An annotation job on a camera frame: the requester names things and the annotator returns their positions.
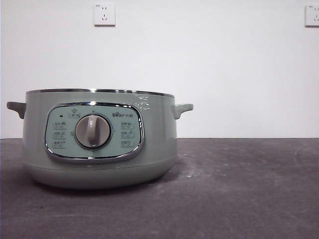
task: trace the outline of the control panel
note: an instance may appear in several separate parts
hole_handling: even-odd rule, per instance
[[[48,115],[45,146],[65,161],[131,158],[143,142],[142,116],[130,105],[68,103],[57,105]]]

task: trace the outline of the brand logo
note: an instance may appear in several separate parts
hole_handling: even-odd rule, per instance
[[[112,113],[112,116],[113,117],[129,117],[129,118],[132,118],[133,115],[132,114],[122,114],[120,112],[113,112]]]

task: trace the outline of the chrome panel trim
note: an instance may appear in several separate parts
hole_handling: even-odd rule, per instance
[[[46,143],[46,131],[48,127],[48,122],[49,122],[49,116],[51,112],[60,107],[68,107],[68,106],[112,106],[112,107],[124,107],[124,108],[131,108],[133,109],[139,119],[139,127],[140,127],[140,142],[139,144],[130,152],[121,154],[121,155],[116,155],[116,156],[110,156],[110,157],[67,157],[63,156],[60,154],[56,154],[53,151],[50,150]],[[143,119],[140,111],[132,106],[132,105],[125,105],[125,104],[118,104],[118,103],[104,103],[104,102],[74,102],[74,103],[64,103],[64,104],[58,104],[55,107],[53,107],[47,116],[46,120],[46,125],[45,125],[45,133],[44,133],[44,146],[46,149],[46,152],[51,156],[53,159],[63,162],[63,163],[76,163],[76,164],[99,164],[99,163],[111,163],[111,162],[118,162],[118,161],[124,161],[128,160],[131,158],[134,158],[135,156],[138,155],[138,153],[141,151],[143,145],[145,142],[145,134],[144,134],[144,124],[143,124]]]
[[[133,91],[133,90],[112,90],[112,89],[43,89],[43,90],[33,90],[27,91],[26,94],[33,93],[47,93],[47,92],[107,92],[107,93],[128,93],[128,94],[143,94],[143,95],[155,95],[155,96],[167,96],[174,98],[173,95],[160,93],[160,92],[151,92],[151,91]]]

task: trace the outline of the pot base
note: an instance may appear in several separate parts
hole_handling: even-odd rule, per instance
[[[31,177],[40,183],[69,189],[101,189],[138,184],[164,175],[175,158],[143,166],[103,170],[59,170],[25,164]]]

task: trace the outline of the rotary knob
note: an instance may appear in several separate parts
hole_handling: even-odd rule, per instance
[[[88,115],[79,120],[75,126],[75,137],[85,148],[98,148],[106,144],[111,127],[108,121],[98,115]]]

